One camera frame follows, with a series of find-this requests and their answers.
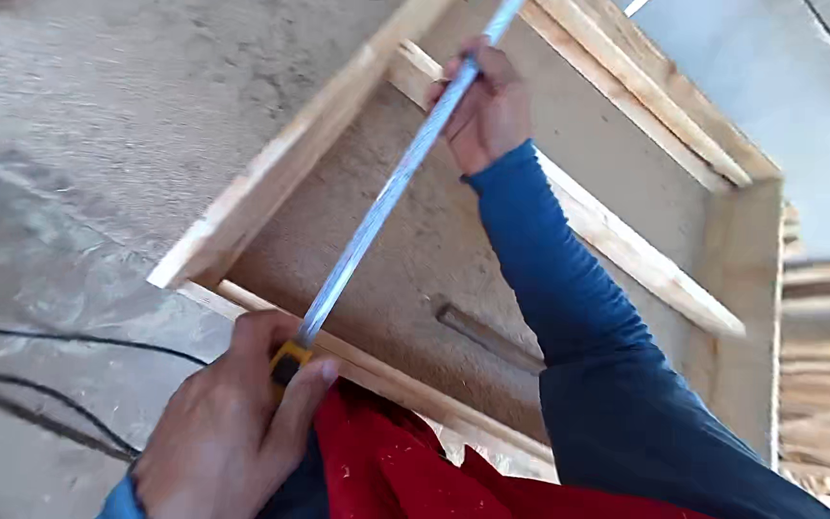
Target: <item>stack of lumber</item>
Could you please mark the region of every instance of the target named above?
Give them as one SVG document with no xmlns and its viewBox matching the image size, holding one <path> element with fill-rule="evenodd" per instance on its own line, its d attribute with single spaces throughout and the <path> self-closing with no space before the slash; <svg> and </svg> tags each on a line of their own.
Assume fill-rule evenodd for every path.
<svg viewBox="0 0 830 519">
<path fill-rule="evenodd" d="M 799 215 L 784 210 L 783 310 L 830 310 L 830 256 L 808 256 L 800 240 Z"/>
<path fill-rule="evenodd" d="M 785 219 L 780 470 L 821 495 L 830 478 L 830 257 L 804 256 L 790 206 Z"/>
</svg>

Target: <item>blue sleeve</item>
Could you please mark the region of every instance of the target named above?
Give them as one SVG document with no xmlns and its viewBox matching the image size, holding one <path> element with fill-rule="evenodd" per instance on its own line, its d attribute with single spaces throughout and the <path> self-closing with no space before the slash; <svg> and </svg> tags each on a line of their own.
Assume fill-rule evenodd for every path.
<svg viewBox="0 0 830 519">
<path fill-rule="evenodd" d="M 540 402 L 562 483 L 719 518 L 830 517 L 764 466 L 671 369 L 626 295 L 574 237 L 531 140 L 465 181 L 543 350 Z"/>
<path fill-rule="evenodd" d="M 139 505 L 134 491 L 133 479 L 130 475 L 121 479 L 121 482 L 110 491 L 104 500 L 104 507 L 98 514 L 98 519 L 146 519 L 146 514 Z"/>
</svg>

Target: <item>hand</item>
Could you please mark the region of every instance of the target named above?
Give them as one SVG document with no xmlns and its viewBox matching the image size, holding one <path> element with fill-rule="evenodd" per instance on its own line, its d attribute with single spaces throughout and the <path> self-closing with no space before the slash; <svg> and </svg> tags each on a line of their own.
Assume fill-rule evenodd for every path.
<svg viewBox="0 0 830 519">
<path fill-rule="evenodd" d="M 530 100 L 524 81 L 504 53 L 489 46 L 484 36 L 467 40 L 460 55 L 444 66 L 444 77 L 456 76 L 463 59 L 472 55 L 479 68 L 444 129 L 457 165 L 476 174 L 533 135 Z M 428 103 L 441 98 L 448 80 L 432 84 Z"/>
<path fill-rule="evenodd" d="M 240 316 L 229 350 L 171 396 L 133 472 L 150 519 L 252 519 L 300 465 L 338 361 L 304 366 L 278 407 L 269 361 L 298 324 L 276 311 Z"/>
</svg>

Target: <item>electrical cord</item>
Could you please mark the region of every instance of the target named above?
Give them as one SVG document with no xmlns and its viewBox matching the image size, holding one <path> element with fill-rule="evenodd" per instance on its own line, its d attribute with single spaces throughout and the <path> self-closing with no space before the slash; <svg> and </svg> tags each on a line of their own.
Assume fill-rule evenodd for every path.
<svg viewBox="0 0 830 519">
<path fill-rule="evenodd" d="M 98 337 L 95 335 L 87 334 L 48 334 L 46 332 L 24 332 L 22 330 L 7 330 L 4 328 L 0 328 L 0 335 L 25 337 L 28 339 L 50 339 L 53 341 L 64 341 L 67 343 L 99 343 L 102 345 L 123 346 L 125 348 L 134 348 L 137 350 L 164 353 L 166 355 L 171 355 L 173 357 L 183 358 L 184 360 L 191 361 L 197 364 L 198 366 L 207 365 L 207 362 L 185 352 L 173 350 L 172 348 L 166 348 L 164 346 L 156 346 L 151 345 L 149 343 L 141 343 L 138 341 L 125 341 L 124 339 L 111 339 L 108 337 Z"/>
<path fill-rule="evenodd" d="M 88 334 L 49 334 L 45 332 L 26 332 L 22 330 L 9 330 L 5 328 L 0 328 L 0 335 L 25 337 L 29 339 L 45 339 L 63 342 L 99 343 L 104 345 L 121 346 L 182 358 L 189 362 L 193 362 L 194 364 L 197 364 L 201 367 L 204 367 L 208 364 L 200 358 L 194 357 L 184 352 L 180 352 L 178 350 L 173 350 L 172 348 L 150 345 L 148 343 L 142 343 L 138 341 L 111 339 L 107 337 L 98 337 L 95 335 Z M 109 442 L 105 442 L 104 440 L 96 438 L 84 431 L 80 431 L 72 426 L 68 426 L 58 420 L 48 417 L 41 411 L 30 409 L 24 404 L 21 404 L 16 400 L 8 398 L 4 395 L 0 395 L 0 410 L 3 410 L 16 418 L 23 419 L 33 425 L 45 429 L 46 431 L 50 431 L 53 434 L 56 434 L 57 436 L 65 438 L 66 440 L 78 443 L 83 447 L 87 447 L 88 449 L 98 451 L 100 453 L 106 454 L 114 459 L 118 459 L 126 463 L 132 463 L 136 456 L 140 454 L 140 451 L 137 448 L 135 448 L 133 445 L 121 438 L 120 435 L 118 435 L 110 427 L 108 427 L 107 424 L 101 421 L 98 417 L 96 417 L 93 413 L 88 411 L 84 406 L 82 406 L 79 402 L 77 402 L 70 396 L 65 395 L 49 386 L 36 383 L 34 381 L 25 379 L 23 377 L 19 377 L 17 375 L 7 373 L 0 373 L 0 384 L 27 388 L 35 393 L 38 393 L 40 395 L 46 395 L 60 402 L 64 406 L 74 411 L 83 419 L 86 419 L 86 421 L 90 423 L 95 429 L 97 429 L 98 432 L 103 434 L 110 441 L 110 443 L 112 443 L 112 445 Z"/>
</svg>

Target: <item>wooden board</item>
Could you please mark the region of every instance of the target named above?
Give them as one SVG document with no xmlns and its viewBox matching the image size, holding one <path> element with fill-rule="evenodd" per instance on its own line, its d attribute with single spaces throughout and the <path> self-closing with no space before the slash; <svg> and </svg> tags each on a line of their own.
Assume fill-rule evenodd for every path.
<svg viewBox="0 0 830 519">
<path fill-rule="evenodd" d="M 736 185 L 779 176 L 770 159 L 610 0 L 530 3 L 529 19 L 540 18 L 537 6 L 549 14 L 715 171 Z M 551 31 L 541 26 L 545 32 Z"/>
<path fill-rule="evenodd" d="M 387 78 L 425 109 L 426 88 L 441 78 L 441 67 L 406 41 Z M 539 149 L 537 159 L 572 229 L 688 320 L 711 334 L 744 335 L 744 325 L 673 261 L 588 193 Z"/>
<path fill-rule="evenodd" d="M 783 277 L 781 191 L 780 180 L 768 180 L 711 201 L 697 278 L 744 317 L 747 336 L 715 339 L 709 346 L 696 337 L 684 364 L 684 375 L 709 409 L 772 465 Z"/>
<path fill-rule="evenodd" d="M 707 161 L 674 135 L 632 92 L 620 83 L 617 77 L 601 65 L 540 6 L 533 2 L 525 3 L 520 11 L 520 17 L 697 182 L 714 192 L 725 192 L 732 188 L 731 182 L 718 174 Z"/>
<path fill-rule="evenodd" d="M 430 29 L 453 0 L 408 0 L 268 143 L 162 258 L 149 282 L 216 284 L 244 247 L 351 124 L 383 78 L 398 42 Z"/>
<path fill-rule="evenodd" d="M 231 320 L 246 311 L 283 311 L 225 280 L 216 288 L 219 293 L 191 282 L 182 284 L 178 291 Z M 490 446 L 503 454 L 518 451 L 553 463 L 552 450 L 548 446 L 390 368 L 338 337 L 319 332 L 314 351 L 317 355 L 328 354 L 339 358 L 342 377 L 456 431 L 468 442 Z"/>
</svg>

